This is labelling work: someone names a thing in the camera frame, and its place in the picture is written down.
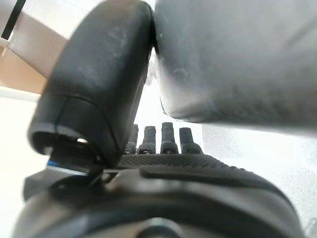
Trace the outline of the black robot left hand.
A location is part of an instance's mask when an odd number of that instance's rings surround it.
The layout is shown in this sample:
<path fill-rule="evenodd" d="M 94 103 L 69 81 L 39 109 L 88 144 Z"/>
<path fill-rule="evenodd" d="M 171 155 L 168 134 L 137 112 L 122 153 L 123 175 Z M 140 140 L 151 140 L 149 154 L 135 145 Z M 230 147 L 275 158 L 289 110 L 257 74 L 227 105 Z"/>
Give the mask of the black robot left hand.
<path fill-rule="evenodd" d="M 15 238 L 302 238 L 264 178 L 202 154 L 126 155 L 154 43 L 151 7 L 107 0 L 82 21 L 28 129 L 46 168 L 24 183 Z"/>

